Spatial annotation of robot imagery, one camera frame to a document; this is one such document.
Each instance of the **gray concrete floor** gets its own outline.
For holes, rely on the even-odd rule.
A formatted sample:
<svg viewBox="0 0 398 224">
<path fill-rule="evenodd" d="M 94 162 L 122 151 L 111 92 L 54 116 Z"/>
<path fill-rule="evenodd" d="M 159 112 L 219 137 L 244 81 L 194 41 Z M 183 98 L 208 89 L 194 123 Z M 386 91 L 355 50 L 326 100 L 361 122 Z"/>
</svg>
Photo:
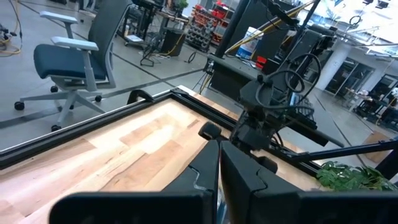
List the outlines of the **gray concrete floor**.
<svg viewBox="0 0 398 224">
<path fill-rule="evenodd" d="M 20 1 L 19 16 L 24 34 L 22 53 L 12 57 L 0 58 L 2 74 L 2 82 L 0 82 L 0 104 L 2 105 L 0 107 L 0 136 L 2 136 L 0 149 L 49 133 L 50 127 L 56 123 L 60 108 L 63 105 L 63 101 L 59 100 L 27 101 L 24 111 L 16 111 L 13 107 L 14 102 L 18 101 L 20 96 L 47 94 L 53 85 L 51 80 L 41 80 L 36 74 L 33 51 L 36 45 L 51 44 L 51 37 L 57 35 L 65 36 L 66 32 L 61 22 L 40 18 L 39 12 L 44 10 L 84 19 L 84 23 L 73 26 L 76 39 L 84 39 L 91 25 L 91 19 L 77 12 L 73 3 L 63 6 L 46 0 Z M 9 29 L 13 29 L 15 26 L 16 17 L 8 0 L 0 0 L 0 22 Z M 19 38 L 13 38 L 12 43 L 19 45 Z M 139 65 L 142 57 L 140 50 L 134 47 L 125 47 L 124 41 L 120 37 L 115 38 L 114 74 L 117 87 L 103 91 L 108 97 L 99 104 L 100 107 L 106 111 L 111 111 L 124 106 L 127 102 L 129 91 L 133 88 L 142 88 L 151 94 L 155 94 L 174 86 L 185 85 L 194 91 L 199 91 L 200 85 L 196 84 L 203 76 L 203 72 L 200 70 L 206 63 L 206 57 L 205 54 L 198 53 L 192 63 L 184 62 L 192 52 L 194 50 L 191 47 L 184 46 L 179 57 L 161 59 L 160 64 L 155 64 L 154 67 L 143 67 Z M 206 88 L 202 95 L 235 113 L 242 111 L 237 103 L 214 90 Z M 327 93 L 314 91 L 311 93 L 310 99 L 314 103 L 320 103 L 329 111 L 340 130 L 340 137 L 344 139 L 343 142 L 346 146 L 362 144 L 374 130 L 391 137 L 396 135 L 348 112 Z M 96 112 L 85 107 L 76 106 L 73 112 L 68 115 L 64 126 L 75 124 L 97 115 Z M 280 133 L 286 141 L 309 152 L 338 148 L 332 143 L 321 147 L 289 128 L 283 129 Z M 375 166 L 363 156 L 361 158 L 366 164 Z M 361 161 L 357 156 L 347 156 L 332 160 L 352 166 L 361 165 Z"/>
</svg>

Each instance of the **white column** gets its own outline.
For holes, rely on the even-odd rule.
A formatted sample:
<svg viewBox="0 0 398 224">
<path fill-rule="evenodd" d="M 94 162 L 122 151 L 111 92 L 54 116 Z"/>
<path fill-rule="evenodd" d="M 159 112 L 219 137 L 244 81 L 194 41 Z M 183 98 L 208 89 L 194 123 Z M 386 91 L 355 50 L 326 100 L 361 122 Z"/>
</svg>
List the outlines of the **white column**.
<svg viewBox="0 0 398 224">
<path fill-rule="evenodd" d="M 336 74 L 340 66 L 346 60 L 352 46 L 337 41 L 333 46 L 333 53 L 321 71 L 321 77 L 315 86 L 320 90 L 324 90 L 329 84 L 330 80 Z"/>
</svg>

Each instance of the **black bracket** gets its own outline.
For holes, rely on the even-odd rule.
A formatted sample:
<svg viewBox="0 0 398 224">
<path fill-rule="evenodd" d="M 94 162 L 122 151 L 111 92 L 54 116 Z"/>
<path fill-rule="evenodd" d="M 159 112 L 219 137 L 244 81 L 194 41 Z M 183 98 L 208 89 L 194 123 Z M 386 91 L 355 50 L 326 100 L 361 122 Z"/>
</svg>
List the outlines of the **black bracket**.
<svg viewBox="0 0 398 224">
<path fill-rule="evenodd" d="M 130 105 L 131 103 L 135 103 L 138 101 L 138 98 L 141 97 L 143 98 L 145 101 L 148 102 L 154 102 L 155 99 L 146 91 L 144 90 L 133 90 L 130 95 L 129 95 L 129 99 L 127 100 L 127 105 Z"/>
<path fill-rule="evenodd" d="M 180 95 L 189 95 L 186 91 L 183 91 L 182 89 L 176 87 L 174 89 L 170 90 L 172 93 L 180 94 Z"/>
</svg>

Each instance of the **wooden tabletop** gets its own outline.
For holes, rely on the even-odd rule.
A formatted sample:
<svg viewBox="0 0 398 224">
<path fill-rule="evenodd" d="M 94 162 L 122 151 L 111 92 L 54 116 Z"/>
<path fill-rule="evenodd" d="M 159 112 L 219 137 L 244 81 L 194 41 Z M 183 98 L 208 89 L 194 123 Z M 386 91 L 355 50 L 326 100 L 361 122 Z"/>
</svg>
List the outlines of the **wooden tabletop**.
<svg viewBox="0 0 398 224">
<path fill-rule="evenodd" d="M 209 99 L 181 89 L 238 118 Z M 0 223 L 46 223 L 52 205 L 75 192 L 160 191 L 206 144 L 197 133 L 207 121 L 169 99 L 2 170 Z M 259 154 L 276 161 L 277 175 L 297 187 L 319 188 L 314 178 L 288 163 L 265 151 Z"/>
</svg>

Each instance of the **glass wall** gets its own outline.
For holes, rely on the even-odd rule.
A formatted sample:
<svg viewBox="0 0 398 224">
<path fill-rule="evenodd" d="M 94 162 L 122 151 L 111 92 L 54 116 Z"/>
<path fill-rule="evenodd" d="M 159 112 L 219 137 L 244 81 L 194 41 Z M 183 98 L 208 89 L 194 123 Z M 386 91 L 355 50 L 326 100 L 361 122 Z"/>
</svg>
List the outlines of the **glass wall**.
<svg viewBox="0 0 398 224">
<path fill-rule="evenodd" d="M 388 102 L 388 96 L 391 94 L 391 90 L 398 85 L 398 78 L 392 75 L 385 74 L 379 83 L 369 93 L 373 98 L 386 100 Z"/>
<path fill-rule="evenodd" d="M 366 82 L 366 80 L 368 80 L 373 72 L 373 68 L 361 63 L 357 63 L 357 66 L 354 68 L 345 82 L 340 86 L 340 89 L 337 91 L 336 95 L 346 98 L 350 90 L 353 90 L 354 92 L 360 91 L 363 84 Z"/>
<path fill-rule="evenodd" d="M 341 67 L 336 72 L 335 76 L 330 80 L 330 83 L 325 88 L 326 91 L 336 94 L 341 86 L 346 82 L 351 72 L 358 66 L 358 62 L 346 58 Z"/>
<path fill-rule="evenodd" d="M 347 58 L 330 80 L 325 90 L 333 96 L 347 98 L 350 90 L 359 91 L 374 69 Z"/>
</svg>

